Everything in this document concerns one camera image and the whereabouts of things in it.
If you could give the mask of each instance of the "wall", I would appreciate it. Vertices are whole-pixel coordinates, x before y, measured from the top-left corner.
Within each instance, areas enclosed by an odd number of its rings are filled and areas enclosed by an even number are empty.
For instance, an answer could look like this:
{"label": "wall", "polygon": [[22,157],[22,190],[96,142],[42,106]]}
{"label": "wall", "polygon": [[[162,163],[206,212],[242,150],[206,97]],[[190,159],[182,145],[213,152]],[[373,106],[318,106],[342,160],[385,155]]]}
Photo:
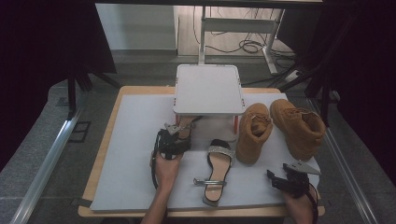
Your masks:
{"label": "wall", "polygon": [[177,49],[172,6],[96,4],[110,49]]}

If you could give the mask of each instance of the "white board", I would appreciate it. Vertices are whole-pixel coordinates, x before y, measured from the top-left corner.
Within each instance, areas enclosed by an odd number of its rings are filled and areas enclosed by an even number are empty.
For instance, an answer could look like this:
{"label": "white board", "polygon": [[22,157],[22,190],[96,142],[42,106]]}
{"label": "white board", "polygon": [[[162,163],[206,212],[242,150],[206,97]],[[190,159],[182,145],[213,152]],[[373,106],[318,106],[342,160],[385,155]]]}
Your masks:
{"label": "white board", "polygon": [[[263,103],[269,108],[275,99],[286,99],[283,93],[255,93],[244,96],[247,107],[254,103]],[[163,124],[175,121],[173,99],[174,95],[122,97],[91,205],[92,211],[142,211],[149,208],[155,194],[149,167],[150,153],[157,132],[163,128]],[[204,204],[202,199],[205,187],[194,186],[192,182],[195,177],[208,178],[211,174],[206,159],[210,141],[199,136],[204,131],[198,127],[193,130],[192,148],[184,154],[181,161],[177,182],[168,203],[170,210],[242,208],[283,203],[279,190],[271,187],[266,170],[286,178],[282,164],[293,163],[295,159],[289,154],[283,133],[274,126],[255,164],[245,165],[235,161],[227,174],[227,186],[224,187],[219,207],[213,208]],[[236,141],[230,145],[235,150]],[[319,170],[314,158],[307,164]],[[309,175],[309,178],[317,187],[318,176]]]}

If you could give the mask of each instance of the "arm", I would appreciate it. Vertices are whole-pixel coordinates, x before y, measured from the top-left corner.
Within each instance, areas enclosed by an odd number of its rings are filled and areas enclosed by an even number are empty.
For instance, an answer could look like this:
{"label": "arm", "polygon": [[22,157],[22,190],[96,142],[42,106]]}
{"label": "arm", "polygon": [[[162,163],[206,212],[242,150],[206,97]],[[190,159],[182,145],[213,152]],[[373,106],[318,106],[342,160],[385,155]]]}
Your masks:
{"label": "arm", "polygon": [[[282,191],[285,198],[286,208],[289,215],[296,224],[311,224],[313,221],[313,208],[312,203],[305,195],[298,199],[293,198],[289,193]],[[316,199],[316,191],[314,187],[309,187],[309,193]]]}
{"label": "arm", "polygon": [[182,157],[183,154],[180,154],[168,161],[160,153],[157,153],[155,175],[158,180],[158,188],[151,206],[143,217],[142,224],[162,222]]}

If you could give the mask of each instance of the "sandal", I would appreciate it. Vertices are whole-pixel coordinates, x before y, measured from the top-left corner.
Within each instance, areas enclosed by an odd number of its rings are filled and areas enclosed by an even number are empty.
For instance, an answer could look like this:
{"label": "sandal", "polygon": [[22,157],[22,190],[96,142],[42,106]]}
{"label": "sandal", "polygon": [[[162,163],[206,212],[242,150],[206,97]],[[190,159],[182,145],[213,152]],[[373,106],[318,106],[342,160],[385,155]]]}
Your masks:
{"label": "sandal", "polygon": [[290,199],[298,199],[301,197],[308,197],[312,204],[313,222],[318,221],[318,192],[315,187],[309,183],[308,174],[321,175],[320,171],[312,168],[302,161],[297,161],[293,164],[287,165],[283,163],[283,169],[286,171],[287,179],[276,177],[274,173],[267,170],[267,176],[272,181],[272,187],[280,189],[290,195]]}
{"label": "sandal", "polygon": [[222,190],[226,185],[225,177],[233,164],[234,158],[235,152],[230,150],[230,145],[227,142],[219,139],[212,141],[207,154],[207,161],[212,167],[212,174],[209,180],[194,179],[196,185],[206,185],[204,203],[214,207],[219,205]]}
{"label": "sandal", "polygon": [[165,129],[160,129],[155,140],[154,151],[151,155],[151,177],[155,189],[158,187],[157,179],[155,177],[155,156],[157,152],[164,154],[167,160],[172,160],[174,156],[184,153],[191,149],[191,129],[194,127],[193,123],[199,117],[183,117],[179,126],[169,125],[165,123]]}

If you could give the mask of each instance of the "table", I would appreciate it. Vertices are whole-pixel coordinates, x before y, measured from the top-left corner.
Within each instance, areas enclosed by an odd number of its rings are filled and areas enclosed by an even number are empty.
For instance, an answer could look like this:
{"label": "table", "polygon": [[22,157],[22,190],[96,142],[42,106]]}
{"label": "table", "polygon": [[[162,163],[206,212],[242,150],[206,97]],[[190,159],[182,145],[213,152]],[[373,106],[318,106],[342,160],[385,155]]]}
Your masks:
{"label": "table", "polygon": [[[120,101],[125,94],[174,94],[174,87],[143,87],[131,86],[123,87],[117,97],[116,103],[113,107],[109,122],[106,127],[105,135],[99,148],[95,163],[92,167],[92,172],[82,196],[83,200],[92,201],[96,187],[98,185],[99,177],[102,171],[103,163],[106,157],[109,140],[111,138],[114,123],[118,114]],[[244,93],[279,93],[277,89],[257,89],[244,88]],[[325,212],[324,206],[318,208],[319,215],[322,216]],[[131,213],[94,213],[89,207],[80,206],[78,213],[82,217],[143,217],[143,212]],[[244,208],[244,209],[225,209],[225,210],[194,210],[169,212],[169,217],[285,217],[288,215],[284,206],[265,206],[259,208]]]}

